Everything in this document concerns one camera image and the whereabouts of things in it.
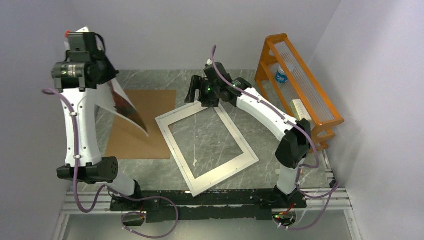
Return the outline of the white photo sheet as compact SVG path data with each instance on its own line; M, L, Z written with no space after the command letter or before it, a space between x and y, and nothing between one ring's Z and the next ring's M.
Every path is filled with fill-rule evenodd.
M76 32L90 31L84 28ZM58 64L60 73L56 79L56 89L64 97L63 102L69 103L68 112L70 118L77 121L79 137L94 135L95 107L109 111L147 133L147 127L140 114L116 78L98 85L97 88L86 87L87 68L93 62L70 61L66 53L65 62Z

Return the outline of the clear glass pane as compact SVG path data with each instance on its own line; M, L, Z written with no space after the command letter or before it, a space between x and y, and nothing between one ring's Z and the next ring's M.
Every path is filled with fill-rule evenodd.
M243 153L214 108L173 123L169 129L195 178Z

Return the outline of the silver picture frame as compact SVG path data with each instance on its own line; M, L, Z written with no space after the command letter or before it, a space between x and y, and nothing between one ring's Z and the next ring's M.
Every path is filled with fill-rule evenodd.
M194 116L195 114L200 113L206 109L207 108L202 106L200 102L188 103L182 107L155 118L157 125L168 145L168 148L193 197L202 194L215 185L240 173L241 171L247 169L259 161L259 158L248 144L242 133L239 131L236 124L230 118L225 108L222 106L222 104L219 104L218 107L214 108L214 110L225 125L226 129L234 138L237 145L242 150L242 154L217 167L216 169L213 169L199 177L194 177L169 126L190 116Z

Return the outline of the brown backing board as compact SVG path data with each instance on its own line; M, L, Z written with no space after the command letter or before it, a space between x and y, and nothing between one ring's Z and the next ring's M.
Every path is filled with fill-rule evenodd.
M169 160L170 149L156 122L156 117L176 108L176 90L137 89L125 93L134 104L147 133L133 123L116 116L105 151L106 157L119 160Z

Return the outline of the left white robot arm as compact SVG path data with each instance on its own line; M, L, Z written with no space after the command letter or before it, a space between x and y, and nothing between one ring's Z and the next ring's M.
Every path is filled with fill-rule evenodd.
M96 133L96 107L148 133L140 113L116 80L117 74L107 57L71 56L54 65L50 94L61 100L67 138L65 165L57 169L57 176L75 184L106 184L116 195L124 195L125 206L137 210L143 203L139 184L122 173L115 156L102 156Z

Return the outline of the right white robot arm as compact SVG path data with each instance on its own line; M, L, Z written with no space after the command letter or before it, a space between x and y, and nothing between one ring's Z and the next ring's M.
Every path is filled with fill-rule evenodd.
M307 139L311 130L309 122L296 120L275 108L241 77L227 85L221 79L193 75L184 102L193 103L196 96L203 107L216 108L220 101L230 103L258 120L279 140L275 157L281 168L274 196L278 206L288 207L295 199L300 165L311 148Z

